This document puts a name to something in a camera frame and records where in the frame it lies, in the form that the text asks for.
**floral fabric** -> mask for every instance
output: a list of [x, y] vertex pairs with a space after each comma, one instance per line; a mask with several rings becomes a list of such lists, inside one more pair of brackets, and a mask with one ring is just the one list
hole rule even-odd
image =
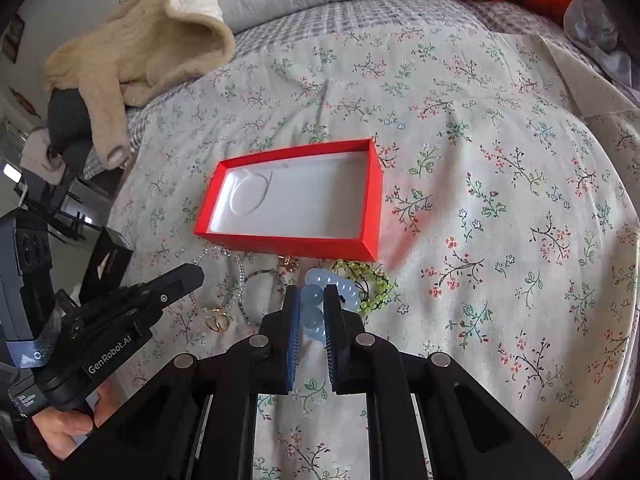
[[[110, 220], [135, 249], [127, 281], [202, 252], [194, 221], [218, 161], [373, 137], [384, 171], [376, 269], [392, 288], [367, 330], [401, 351], [448, 352], [580, 477], [631, 395], [640, 120], [566, 55], [536, 36], [412, 23], [236, 59], [148, 116]], [[243, 260], [247, 272], [277, 265]], [[331, 264], [303, 261], [283, 278]], [[202, 265], [199, 303], [223, 303], [237, 269], [222, 256]], [[268, 274], [251, 280], [250, 316], [277, 309], [279, 288]], [[169, 307], [121, 368], [126, 392], [177, 353], [202, 358], [247, 336], [235, 314], [215, 333], [188, 298]], [[335, 396], [323, 345], [303, 338], [293, 394], [259, 398], [254, 478], [368, 478], [366, 426], [364, 396]]]

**beige fur coat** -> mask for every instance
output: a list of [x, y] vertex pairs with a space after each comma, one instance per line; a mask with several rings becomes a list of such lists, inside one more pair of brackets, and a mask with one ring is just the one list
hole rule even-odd
[[49, 56], [46, 89], [79, 89], [98, 157], [113, 169], [129, 156], [125, 105], [144, 106], [235, 50], [217, 0], [125, 0], [107, 23]]

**picture frame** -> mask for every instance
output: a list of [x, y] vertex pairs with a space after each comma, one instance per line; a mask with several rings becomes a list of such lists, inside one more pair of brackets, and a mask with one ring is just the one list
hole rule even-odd
[[18, 48], [6, 36], [2, 37], [2, 53], [13, 64], [18, 60]]
[[20, 48], [20, 41], [22, 40], [23, 32], [24, 20], [16, 14], [9, 22], [4, 36], [14, 45], [15, 49], [18, 50], [18, 48]]

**light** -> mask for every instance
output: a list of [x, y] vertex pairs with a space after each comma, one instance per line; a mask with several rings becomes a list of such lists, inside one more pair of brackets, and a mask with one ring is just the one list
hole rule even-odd
[[13, 166], [11, 166], [10, 164], [6, 164], [4, 166], [4, 171], [3, 173], [8, 176], [11, 180], [13, 180], [16, 184], [18, 182], [20, 182], [20, 179], [22, 178], [22, 173], [20, 173], [20, 171], [16, 170]]

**finger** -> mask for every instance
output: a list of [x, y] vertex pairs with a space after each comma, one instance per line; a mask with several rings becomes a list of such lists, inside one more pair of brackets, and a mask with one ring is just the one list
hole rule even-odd
[[84, 435], [94, 428], [94, 422], [84, 413], [59, 412], [48, 407], [33, 416], [33, 422], [40, 433], [65, 433], [68, 435]]
[[60, 460], [64, 460], [72, 454], [78, 445], [75, 441], [64, 433], [56, 433], [54, 431], [40, 431], [42, 438], [47, 443], [50, 452], [57, 456]]
[[107, 379], [96, 389], [100, 399], [94, 407], [94, 421], [98, 428], [120, 407], [113, 380]]

